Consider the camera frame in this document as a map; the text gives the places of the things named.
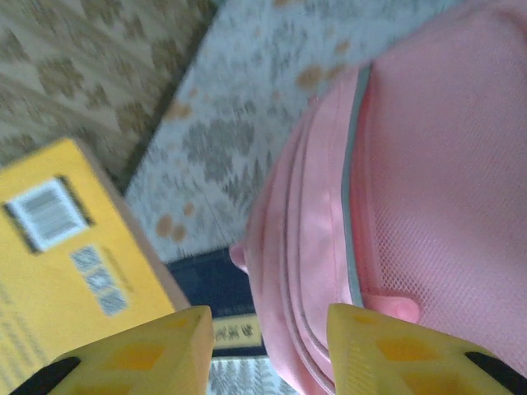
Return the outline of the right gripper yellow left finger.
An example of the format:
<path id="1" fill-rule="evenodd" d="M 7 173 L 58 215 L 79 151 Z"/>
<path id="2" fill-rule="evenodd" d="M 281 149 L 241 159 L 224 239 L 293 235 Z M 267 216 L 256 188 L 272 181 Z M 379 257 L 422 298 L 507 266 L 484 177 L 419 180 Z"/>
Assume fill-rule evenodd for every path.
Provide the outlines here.
<path id="1" fill-rule="evenodd" d="M 69 351 L 15 394 L 204 394 L 213 349 L 206 305 L 183 309 Z"/>

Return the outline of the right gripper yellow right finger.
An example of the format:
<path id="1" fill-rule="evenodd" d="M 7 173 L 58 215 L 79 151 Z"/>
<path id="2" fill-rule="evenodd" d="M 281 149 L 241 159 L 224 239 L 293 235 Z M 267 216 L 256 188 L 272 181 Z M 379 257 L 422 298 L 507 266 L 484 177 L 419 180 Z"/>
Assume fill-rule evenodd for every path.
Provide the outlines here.
<path id="1" fill-rule="evenodd" d="M 526 378 L 485 348 L 350 304 L 329 306 L 327 342 L 338 394 L 526 392 Z"/>

